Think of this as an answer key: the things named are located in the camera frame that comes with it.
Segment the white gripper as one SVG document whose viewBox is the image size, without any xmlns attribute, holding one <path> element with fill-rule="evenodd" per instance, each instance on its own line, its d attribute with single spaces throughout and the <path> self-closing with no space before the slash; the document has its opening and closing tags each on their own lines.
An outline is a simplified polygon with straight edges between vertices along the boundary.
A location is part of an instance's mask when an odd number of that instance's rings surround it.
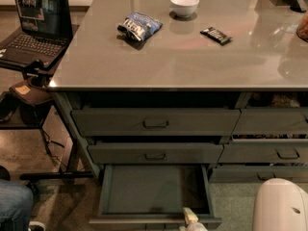
<svg viewBox="0 0 308 231">
<path fill-rule="evenodd" d="M 186 231 L 208 231 L 208 229 L 200 222 L 198 216 L 189 207 L 183 208 L 185 222 L 187 223 Z"/>
</svg>

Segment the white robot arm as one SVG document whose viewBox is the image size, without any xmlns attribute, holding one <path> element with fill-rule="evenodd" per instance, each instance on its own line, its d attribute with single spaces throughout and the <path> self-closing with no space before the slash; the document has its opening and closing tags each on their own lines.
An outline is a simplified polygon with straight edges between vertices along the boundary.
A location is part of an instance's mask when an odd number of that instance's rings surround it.
<svg viewBox="0 0 308 231">
<path fill-rule="evenodd" d="M 308 231 L 306 184 L 282 178 L 264 183 L 211 184 L 221 223 L 199 231 Z"/>
</svg>

